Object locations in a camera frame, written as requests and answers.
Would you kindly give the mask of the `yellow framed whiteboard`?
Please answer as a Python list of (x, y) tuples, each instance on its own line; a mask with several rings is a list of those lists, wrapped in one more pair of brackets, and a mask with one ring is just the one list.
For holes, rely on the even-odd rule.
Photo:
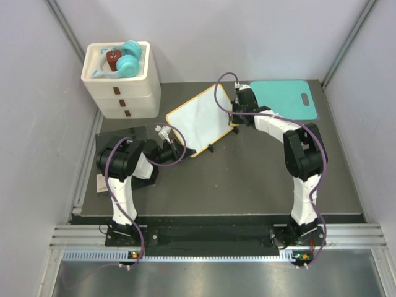
[(219, 107), (232, 110), (231, 100), (222, 85), (213, 85), (170, 111), (165, 119), (178, 130), (178, 140), (186, 140), (189, 149), (198, 156), (210, 145), (233, 130), (229, 125), (228, 113)]

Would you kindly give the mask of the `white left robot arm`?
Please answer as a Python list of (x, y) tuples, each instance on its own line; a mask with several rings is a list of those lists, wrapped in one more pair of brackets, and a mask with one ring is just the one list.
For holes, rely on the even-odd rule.
[(127, 245), (140, 239), (140, 230), (132, 222), (137, 218), (133, 191), (154, 185), (159, 168), (173, 166), (195, 154), (177, 139), (156, 141), (112, 137), (97, 153), (96, 166), (102, 176), (113, 204), (113, 221), (121, 225), (119, 238)]

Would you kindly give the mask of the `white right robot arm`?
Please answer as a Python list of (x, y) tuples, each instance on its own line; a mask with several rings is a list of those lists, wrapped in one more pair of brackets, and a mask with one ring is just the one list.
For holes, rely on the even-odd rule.
[(237, 83), (235, 92), (230, 123), (251, 126), (283, 144), (285, 166), (294, 186), (285, 239), (287, 244), (302, 245), (318, 226), (317, 185), (327, 163), (319, 129), (313, 123), (301, 126), (294, 120), (284, 120), (270, 108), (260, 107), (253, 89), (246, 84)]

